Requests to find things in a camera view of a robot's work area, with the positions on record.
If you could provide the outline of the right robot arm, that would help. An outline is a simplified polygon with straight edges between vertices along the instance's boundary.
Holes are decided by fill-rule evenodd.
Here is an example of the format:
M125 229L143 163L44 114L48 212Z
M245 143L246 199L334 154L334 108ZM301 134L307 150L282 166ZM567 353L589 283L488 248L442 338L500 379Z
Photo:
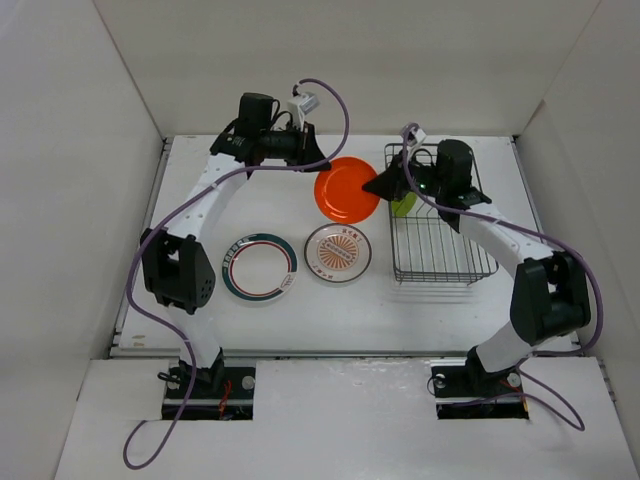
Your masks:
M510 225L473 185L475 155L469 145L443 140L429 163L419 161L420 149L419 142L410 141L363 189L388 202L409 192L424 196L450 228L479 244L511 276L508 322L473 347L455 372L468 390L483 394L539 345L589 324L587 275L573 254Z

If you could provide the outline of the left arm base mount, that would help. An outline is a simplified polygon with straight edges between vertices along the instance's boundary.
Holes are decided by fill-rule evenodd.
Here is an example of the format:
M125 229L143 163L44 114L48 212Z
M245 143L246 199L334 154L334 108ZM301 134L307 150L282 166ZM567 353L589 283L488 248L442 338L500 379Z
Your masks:
M254 367L227 366L216 384L197 380L180 416L186 421L250 421L253 419ZM157 378L165 383L161 407L163 420L174 420L190 382L188 373L179 366L159 372Z

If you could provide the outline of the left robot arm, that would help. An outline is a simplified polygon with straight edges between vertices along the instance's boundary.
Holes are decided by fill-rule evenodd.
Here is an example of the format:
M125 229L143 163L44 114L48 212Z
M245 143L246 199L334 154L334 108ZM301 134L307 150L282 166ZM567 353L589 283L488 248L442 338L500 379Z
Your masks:
M245 93L237 117L214 140L206 166L185 203L144 232L136 264L145 289L165 307L165 324L184 341L183 376L204 397L223 387L224 354L205 307L216 273L205 246L234 194L265 160L277 170L319 172L329 158L318 146L308 114L319 101L313 93L294 91L286 109L269 95Z

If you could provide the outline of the orange plate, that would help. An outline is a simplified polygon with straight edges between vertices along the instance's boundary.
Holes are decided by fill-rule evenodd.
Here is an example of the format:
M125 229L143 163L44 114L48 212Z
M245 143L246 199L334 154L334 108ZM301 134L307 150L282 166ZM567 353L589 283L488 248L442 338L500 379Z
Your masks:
M377 209L380 198L363 190L377 176L366 161L343 156L331 162L314 183L314 199L323 215L335 223L356 224L369 218Z

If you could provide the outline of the white plate green rim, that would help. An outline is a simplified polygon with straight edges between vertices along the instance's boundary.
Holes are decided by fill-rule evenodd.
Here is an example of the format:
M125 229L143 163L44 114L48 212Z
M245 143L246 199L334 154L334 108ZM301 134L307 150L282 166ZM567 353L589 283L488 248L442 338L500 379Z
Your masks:
M285 239L254 233L232 244L221 263L227 290L246 302L270 302L288 292L298 272L297 255Z

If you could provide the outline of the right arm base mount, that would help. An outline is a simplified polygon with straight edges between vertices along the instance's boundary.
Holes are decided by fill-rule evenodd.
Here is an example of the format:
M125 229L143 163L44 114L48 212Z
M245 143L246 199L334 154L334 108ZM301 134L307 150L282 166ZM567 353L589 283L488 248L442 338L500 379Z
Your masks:
M434 363L427 382L439 420L529 418L522 380L514 368L473 377L464 365Z

